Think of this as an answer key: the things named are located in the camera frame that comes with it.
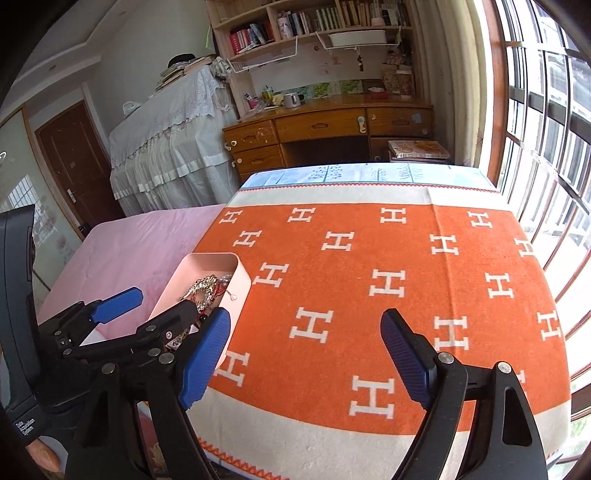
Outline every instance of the white h pattern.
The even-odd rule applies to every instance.
[[[523,385],[525,383],[525,372],[523,370],[520,373],[515,372],[515,376],[517,377],[517,380],[519,380],[519,383],[521,385]],[[525,390],[523,391],[523,393],[527,397],[527,392]]]
[[[394,393],[394,379],[388,378],[387,382],[370,382],[360,380],[357,375],[353,376],[353,391],[357,392],[360,388],[369,389],[369,405],[358,405],[355,400],[351,400],[349,415],[355,417],[357,413],[372,413],[374,415],[384,415],[388,420],[394,418],[394,404],[389,403],[387,407],[377,406],[378,390],[387,390],[389,394]]]
[[[380,217],[380,223],[386,222],[399,222],[399,223],[406,223],[406,217],[397,217],[396,214],[400,213],[402,215],[406,215],[406,208],[401,208],[400,210],[390,209],[390,208],[382,208],[382,213],[389,213],[389,217]]]
[[[439,351],[441,348],[450,348],[450,347],[463,347],[464,350],[468,350],[468,337],[464,337],[463,340],[456,340],[456,330],[455,327],[462,327],[462,329],[468,328],[467,317],[462,317],[461,319],[451,319],[451,320],[441,320],[439,317],[435,317],[434,320],[435,330],[439,330],[439,327],[447,327],[449,329],[449,340],[441,340],[440,338],[435,338],[434,348],[435,350]]]
[[[275,288],[278,288],[279,285],[281,285],[281,280],[283,280],[283,278],[278,278],[277,280],[272,280],[273,274],[275,273],[275,270],[280,270],[282,273],[287,272],[287,268],[289,267],[289,263],[286,263],[285,265],[269,265],[267,264],[267,262],[263,262],[262,267],[261,267],[261,271],[265,271],[265,270],[271,270],[268,274],[266,278],[261,278],[258,275],[255,277],[255,279],[252,281],[252,284],[254,285],[255,283],[269,283],[271,285],[275,285]]]
[[[316,211],[316,207],[314,208],[294,208],[291,213],[299,213],[300,216],[292,217],[290,216],[287,219],[287,223],[289,222],[310,222],[312,220],[312,215],[309,217],[304,216],[306,213],[314,213]]]
[[[405,280],[406,278],[406,271],[402,270],[400,272],[380,272],[377,268],[374,268],[374,273],[372,274],[372,278],[375,280],[379,277],[386,277],[386,286],[385,288],[376,288],[375,285],[371,285],[369,287],[369,296],[373,297],[376,293],[384,293],[389,295],[398,295],[399,297],[404,297],[404,287],[400,288],[391,288],[392,287],[392,279],[399,278],[400,280]]]
[[[468,212],[468,217],[478,217],[477,222],[475,222],[474,220],[470,220],[470,223],[472,224],[472,226],[487,226],[489,228],[492,228],[492,223],[482,221],[483,218],[488,218],[488,213],[486,213],[486,212],[485,213]]]
[[[493,297],[513,297],[513,289],[508,288],[507,290],[503,290],[502,281],[505,280],[510,282],[509,274],[506,273],[505,275],[489,275],[488,273],[484,274],[484,278],[487,282],[496,281],[496,285],[499,287],[499,290],[493,290],[492,288],[488,289],[488,297],[491,299]]]
[[[431,242],[434,242],[436,240],[441,240],[441,243],[443,244],[443,248],[431,247],[431,255],[435,255],[438,253],[448,253],[448,254],[459,255],[459,251],[458,251],[457,247],[453,247],[453,248],[447,247],[447,242],[454,242],[454,243],[456,242],[455,235],[435,236],[435,235],[431,234],[431,235],[429,235],[429,237],[431,238]]]
[[[514,240],[516,245],[523,245],[525,248],[525,250],[519,249],[520,257],[524,257],[526,255],[535,255],[534,247],[532,247],[531,243],[529,243],[527,240],[517,240],[516,238]]]
[[[558,322],[556,310],[553,310],[552,313],[546,313],[544,315],[537,313],[536,315],[538,316],[538,323],[542,323],[543,321],[545,321],[546,325],[548,326],[548,331],[540,330],[540,333],[542,334],[542,340],[546,340],[548,337],[562,337],[560,327],[556,327],[556,330],[552,330],[552,324],[550,323],[552,320]]]
[[[292,326],[290,331],[290,338],[299,337],[308,337],[313,338],[315,340],[319,340],[320,343],[326,343],[326,337],[328,337],[329,333],[328,330],[323,330],[322,333],[317,333],[314,331],[314,325],[316,325],[316,319],[322,319],[326,323],[330,323],[332,320],[333,311],[329,310],[326,313],[320,312],[307,312],[304,310],[304,307],[299,307],[297,309],[297,314],[295,318],[301,319],[302,317],[310,317],[310,321],[308,322],[308,328],[306,330],[299,330],[297,326]]]
[[[244,240],[236,240],[232,245],[235,247],[237,245],[246,245],[248,247],[252,247],[256,240],[253,240],[252,242],[250,242],[249,240],[251,239],[252,236],[255,237],[259,237],[261,236],[262,230],[259,230],[258,232],[245,232],[242,231],[242,233],[240,234],[240,237],[245,236],[246,238]]]
[[[234,215],[238,216],[242,213],[242,210],[239,210],[238,212],[226,212],[224,213],[224,216],[229,217],[228,218],[222,218],[218,223],[236,223],[236,219],[234,218]]]
[[[327,243],[322,244],[321,250],[327,250],[327,249],[331,248],[331,249],[335,249],[335,250],[347,250],[347,252],[348,252],[349,250],[351,250],[351,244],[341,245],[340,240],[342,238],[348,238],[349,240],[351,240],[353,238],[354,234],[355,234],[355,232],[351,232],[351,233],[326,232],[326,238],[336,238],[336,242],[332,245],[327,244]]]
[[[236,360],[240,360],[243,366],[247,366],[248,359],[250,358],[251,354],[245,353],[244,355],[240,355],[239,353],[234,353],[230,350],[226,350],[226,355],[230,359],[230,361],[228,362],[228,368],[226,370],[218,368],[213,373],[213,376],[216,377],[218,375],[221,375],[223,377],[229,378],[230,380],[236,382],[236,385],[241,387],[242,381],[244,380],[244,374],[236,375],[232,373],[232,370],[234,369],[234,364],[236,363]]]

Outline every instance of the wooden desk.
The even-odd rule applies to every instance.
[[[258,171],[388,161],[388,140],[431,138],[433,107],[413,100],[334,95],[265,111],[223,129],[242,181]]]

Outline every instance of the pink box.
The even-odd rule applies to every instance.
[[[179,263],[149,318],[152,319],[173,305],[176,305],[179,302],[179,298],[183,297],[189,287],[200,278],[206,277],[207,275],[221,277],[228,273],[233,274],[233,276],[222,296],[219,306],[225,308],[230,313],[232,324],[230,326],[230,337],[224,347],[220,360],[217,362],[217,368],[226,359],[226,350],[228,350],[232,333],[234,332],[234,328],[236,328],[236,322],[246,301],[248,291],[251,289],[251,278],[246,273],[237,255],[231,253],[188,254]]]

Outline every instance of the door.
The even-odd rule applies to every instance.
[[[35,133],[58,186],[85,226],[92,228],[124,217],[109,182],[111,166],[84,102],[75,104]]]

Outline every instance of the pink bedsheet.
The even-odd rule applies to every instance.
[[[41,310],[39,323],[77,301],[106,299],[138,287],[138,308],[99,325],[106,339],[130,335],[144,323],[183,257],[209,228],[224,205],[158,210],[93,228],[68,262]]]

